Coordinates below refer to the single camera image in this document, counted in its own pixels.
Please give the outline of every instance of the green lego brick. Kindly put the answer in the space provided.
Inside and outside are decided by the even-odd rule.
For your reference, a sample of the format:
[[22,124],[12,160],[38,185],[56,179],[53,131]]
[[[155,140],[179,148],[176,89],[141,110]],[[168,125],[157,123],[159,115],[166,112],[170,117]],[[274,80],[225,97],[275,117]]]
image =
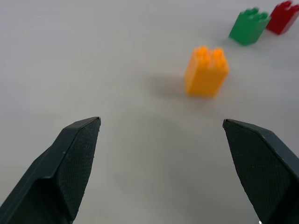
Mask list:
[[246,9],[240,12],[229,37],[241,45],[249,45],[257,42],[270,21],[267,12],[259,13],[258,8]]

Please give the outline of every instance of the red lego brick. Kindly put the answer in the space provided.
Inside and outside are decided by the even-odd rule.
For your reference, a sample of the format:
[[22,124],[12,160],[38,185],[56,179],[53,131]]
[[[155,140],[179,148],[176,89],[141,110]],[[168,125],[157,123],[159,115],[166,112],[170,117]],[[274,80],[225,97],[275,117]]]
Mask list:
[[278,35],[285,33],[299,16],[299,5],[292,6],[292,1],[285,1],[275,7],[266,29]]

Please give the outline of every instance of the orange lego brick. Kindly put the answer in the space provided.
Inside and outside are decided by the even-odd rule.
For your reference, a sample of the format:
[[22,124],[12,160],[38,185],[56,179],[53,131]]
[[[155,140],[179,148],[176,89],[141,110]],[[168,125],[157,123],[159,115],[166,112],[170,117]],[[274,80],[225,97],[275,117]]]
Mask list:
[[214,97],[229,71],[221,48],[201,46],[193,50],[185,73],[188,96]]

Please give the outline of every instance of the lego stud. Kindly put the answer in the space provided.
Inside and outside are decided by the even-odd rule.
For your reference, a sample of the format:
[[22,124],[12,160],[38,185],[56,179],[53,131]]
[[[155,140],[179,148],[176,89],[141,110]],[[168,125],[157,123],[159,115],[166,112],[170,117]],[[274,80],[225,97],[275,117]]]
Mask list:
[[292,6],[290,8],[290,11],[292,11],[292,12],[299,12],[299,5]]
[[209,53],[209,49],[206,46],[200,46],[196,51],[197,56],[200,57],[207,56],[208,53]]
[[257,7],[254,7],[252,9],[248,8],[248,9],[245,10],[245,14],[246,15],[255,15],[255,14],[258,13],[258,10],[259,10],[259,8],[257,8]]
[[268,16],[269,16],[269,14],[267,12],[263,12],[263,13],[260,13],[260,14],[256,14],[254,16],[254,19],[258,20],[258,21],[266,20],[268,18]]
[[288,8],[288,7],[290,7],[291,6],[291,4],[292,4],[292,1],[285,1],[285,2],[283,2],[283,3],[281,3],[285,8]]
[[221,58],[221,59],[217,60],[215,62],[215,64],[216,64],[216,67],[218,67],[218,68],[224,68],[226,66],[226,61],[224,58]]
[[223,57],[223,50],[221,48],[216,48],[212,52],[212,58],[213,59],[218,59],[218,58],[222,58],[222,57]]

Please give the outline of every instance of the toy block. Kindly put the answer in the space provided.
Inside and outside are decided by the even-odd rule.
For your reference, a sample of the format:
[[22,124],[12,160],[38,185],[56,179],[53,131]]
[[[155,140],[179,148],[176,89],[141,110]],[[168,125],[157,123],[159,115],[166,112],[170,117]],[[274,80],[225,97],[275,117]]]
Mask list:
[[206,46],[194,49],[185,73],[187,95],[214,97],[228,70],[222,49],[209,50]]
[[258,8],[246,9],[240,12],[229,37],[241,45],[253,44],[257,42],[269,21],[267,12],[259,13]]
[[292,6],[292,1],[285,1],[275,7],[266,29],[277,35],[283,34],[289,30],[298,16],[299,5]]

